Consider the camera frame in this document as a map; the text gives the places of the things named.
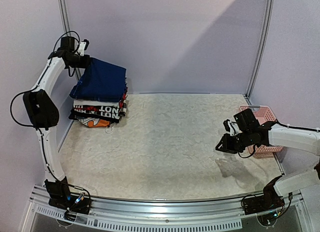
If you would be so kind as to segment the dark blue garment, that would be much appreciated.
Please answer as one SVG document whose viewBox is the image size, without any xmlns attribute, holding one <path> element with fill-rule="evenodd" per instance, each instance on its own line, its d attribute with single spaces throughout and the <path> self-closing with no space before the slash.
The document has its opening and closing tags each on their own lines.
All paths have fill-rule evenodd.
<svg viewBox="0 0 320 232">
<path fill-rule="evenodd" d="M 84 70 L 84 85 L 69 96 L 79 100 L 119 102 L 126 87 L 126 68 L 91 58 Z"/>
</svg>

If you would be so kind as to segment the pink plastic laundry basket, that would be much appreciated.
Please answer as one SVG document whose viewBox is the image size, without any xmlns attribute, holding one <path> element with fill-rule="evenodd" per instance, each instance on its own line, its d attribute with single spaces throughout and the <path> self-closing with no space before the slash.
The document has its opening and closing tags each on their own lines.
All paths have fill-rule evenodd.
<svg viewBox="0 0 320 232">
<path fill-rule="evenodd" d="M 256 120 L 258 120 L 260 126 L 258 132 L 262 134 L 262 142 L 259 147 L 255 147 L 255 153 L 253 155 L 256 159 L 266 159 L 274 157 L 275 153 L 283 150 L 282 146 L 266 146 L 267 129 L 263 128 L 262 125 L 267 123 L 268 126 L 272 125 L 276 121 L 276 116 L 268 106 L 254 106 L 254 105 L 241 105 L 239 111 L 242 112 L 246 109 L 251 109 Z"/>
</svg>

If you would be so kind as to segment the blue plaid flannel shirt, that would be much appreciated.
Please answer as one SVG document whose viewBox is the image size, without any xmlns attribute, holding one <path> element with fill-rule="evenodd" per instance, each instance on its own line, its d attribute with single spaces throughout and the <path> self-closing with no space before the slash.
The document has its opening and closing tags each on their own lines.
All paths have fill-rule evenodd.
<svg viewBox="0 0 320 232">
<path fill-rule="evenodd" d="M 81 76 L 77 84 L 73 86 L 71 93 L 76 93 L 78 89 L 81 90 L 84 84 L 84 76 Z"/>
</svg>

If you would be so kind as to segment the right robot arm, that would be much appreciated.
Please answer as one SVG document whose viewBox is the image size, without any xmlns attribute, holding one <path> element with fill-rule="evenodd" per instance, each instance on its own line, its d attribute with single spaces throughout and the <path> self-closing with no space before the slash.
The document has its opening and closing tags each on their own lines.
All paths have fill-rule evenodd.
<svg viewBox="0 0 320 232">
<path fill-rule="evenodd" d="M 246 108 L 234 115 L 234 121 L 225 120 L 226 133 L 215 147 L 217 151 L 229 154 L 241 154 L 247 147 L 256 149 L 265 147 L 286 147 L 320 154 L 320 130 L 284 125 L 278 121 L 266 121 L 260 124 L 251 108 Z M 282 175 L 263 188 L 263 195 L 258 205 L 269 210 L 281 198 L 296 190 L 320 183 L 320 165 Z"/>
</svg>

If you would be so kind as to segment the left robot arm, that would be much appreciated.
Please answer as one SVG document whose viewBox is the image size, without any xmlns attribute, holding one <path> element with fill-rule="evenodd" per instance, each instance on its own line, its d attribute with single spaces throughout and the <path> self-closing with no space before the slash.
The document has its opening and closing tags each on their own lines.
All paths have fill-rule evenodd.
<svg viewBox="0 0 320 232">
<path fill-rule="evenodd" d="M 81 40 L 76 31 L 62 34 L 34 86 L 18 93 L 22 96 L 30 120 L 28 127 L 35 129 L 38 136 L 45 170 L 44 185 L 47 192 L 64 209 L 71 208 L 75 202 L 58 155 L 56 135 L 60 115 L 51 94 L 64 70 L 86 68 L 89 65 L 90 57 L 85 54 L 88 46 L 89 41 Z"/>
</svg>

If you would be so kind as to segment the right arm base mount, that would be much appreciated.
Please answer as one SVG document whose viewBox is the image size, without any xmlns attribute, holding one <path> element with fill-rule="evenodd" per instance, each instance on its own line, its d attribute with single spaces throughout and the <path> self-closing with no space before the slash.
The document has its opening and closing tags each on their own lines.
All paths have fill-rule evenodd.
<svg viewBox="0 0 320 232">
<path fill-rule="evenodd" d="M 242 198 L 240 204 L 245 215 L 265 212 L 274 209 L 274 214 L 269 218 L 260 219 L 261 222 L 273 221 L 282 217 L 289 209 L 293 199 L 293 193 L 288 194 L 289 204 L 285 207 L 285 200 L 278 195 L 272 185 L 267 185 L 263 189 L 263 195 L 246 195 Z"/>
</svg>

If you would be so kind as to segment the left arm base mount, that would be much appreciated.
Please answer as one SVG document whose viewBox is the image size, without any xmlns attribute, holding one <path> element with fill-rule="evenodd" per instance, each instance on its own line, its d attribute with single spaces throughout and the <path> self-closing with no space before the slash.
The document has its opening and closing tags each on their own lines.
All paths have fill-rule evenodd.
<svg viewBox="0 0 320 232">
<path fill-rule="evenodd" d="M 49 194 L 48 204 L 63 209 L 65 220 L 75 221 L 76 213 L 89 215 L 92 199 L 86 189 L 69 184 L 66 177 L 55 182 L 46 179 L 44 186 Z"/>
</svg>

